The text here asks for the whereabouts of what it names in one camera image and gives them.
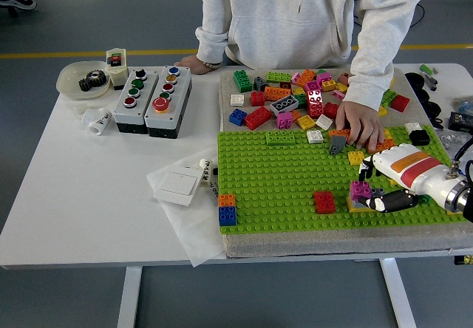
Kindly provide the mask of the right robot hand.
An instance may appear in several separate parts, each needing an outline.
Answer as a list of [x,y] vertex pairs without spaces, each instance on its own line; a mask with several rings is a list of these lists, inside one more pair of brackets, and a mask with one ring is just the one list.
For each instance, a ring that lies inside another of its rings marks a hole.
[[382,196],[360,197],[357,202],[382,213],[392,213],[418,204],[427,195],[452,213],[466,215],[472,209],[472,184],[453,168],[411,144],[380,151],[363,160],[360,181],[373,172],[396,181],[402,189]]

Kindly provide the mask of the person's left hand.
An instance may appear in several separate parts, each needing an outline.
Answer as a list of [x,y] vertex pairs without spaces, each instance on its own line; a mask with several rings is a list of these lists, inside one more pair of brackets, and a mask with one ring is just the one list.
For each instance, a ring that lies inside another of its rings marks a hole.
[[350,130],[349,145],[374,151],[379,143],[384,142],[384,128],[378,112],[368,106],[343,101],[338,107],[335,122],[337,130]]

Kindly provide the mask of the person's right hand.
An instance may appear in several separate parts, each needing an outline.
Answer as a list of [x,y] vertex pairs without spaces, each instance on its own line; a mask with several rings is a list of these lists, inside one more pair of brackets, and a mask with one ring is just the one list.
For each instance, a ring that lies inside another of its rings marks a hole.
[[219,69],[221,67],[221,64],[205,63],[202,62],[196,55],[189,55],[182,58],[180,61],[175,62],[174,66],[188,67],[192,74],[204,75],[206,73]]

